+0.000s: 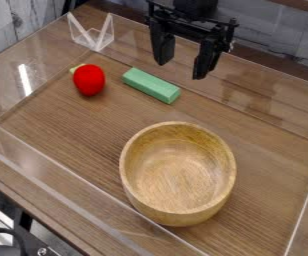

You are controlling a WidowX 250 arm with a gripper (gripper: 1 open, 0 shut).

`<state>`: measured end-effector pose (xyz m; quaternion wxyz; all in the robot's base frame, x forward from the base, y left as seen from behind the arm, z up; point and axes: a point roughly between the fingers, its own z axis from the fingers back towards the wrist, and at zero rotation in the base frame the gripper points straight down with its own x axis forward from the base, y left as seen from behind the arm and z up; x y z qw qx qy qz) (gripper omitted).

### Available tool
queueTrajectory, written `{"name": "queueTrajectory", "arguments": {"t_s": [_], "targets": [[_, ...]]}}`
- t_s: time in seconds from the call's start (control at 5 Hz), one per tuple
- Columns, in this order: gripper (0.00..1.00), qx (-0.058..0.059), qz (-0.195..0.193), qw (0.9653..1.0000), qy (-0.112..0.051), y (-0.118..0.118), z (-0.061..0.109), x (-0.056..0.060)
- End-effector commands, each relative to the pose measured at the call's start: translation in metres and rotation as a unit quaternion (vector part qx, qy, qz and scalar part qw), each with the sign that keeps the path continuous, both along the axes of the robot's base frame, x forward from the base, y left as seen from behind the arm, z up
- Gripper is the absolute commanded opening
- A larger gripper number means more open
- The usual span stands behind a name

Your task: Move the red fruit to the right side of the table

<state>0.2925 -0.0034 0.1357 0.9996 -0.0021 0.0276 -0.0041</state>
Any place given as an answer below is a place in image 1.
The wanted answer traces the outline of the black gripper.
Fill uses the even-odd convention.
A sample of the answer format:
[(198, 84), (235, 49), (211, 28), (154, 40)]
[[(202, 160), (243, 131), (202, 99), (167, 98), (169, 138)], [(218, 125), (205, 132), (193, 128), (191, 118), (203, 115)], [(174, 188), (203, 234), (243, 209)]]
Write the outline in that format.
[(146, 2), (146, 24), (150, 28), (154, 60), (165, 65), (173, 59), (174, 36), (195, 42), (202, 40), (194, 59), (193, 79), (203, 79), (215, 68), (221, 51), (233, 50), (234, 31), (239, 26), (237, 19), (214, 17), (218, 0), (171, 0), (171, 4), (159, 0)]

